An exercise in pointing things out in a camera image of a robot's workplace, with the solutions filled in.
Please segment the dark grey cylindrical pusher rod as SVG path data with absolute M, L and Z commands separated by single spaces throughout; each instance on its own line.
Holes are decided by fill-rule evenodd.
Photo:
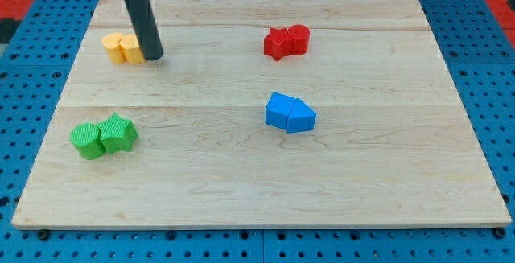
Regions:
M 156 61 L 164 50 L 150 0 L 124 0 L 142 56 Z

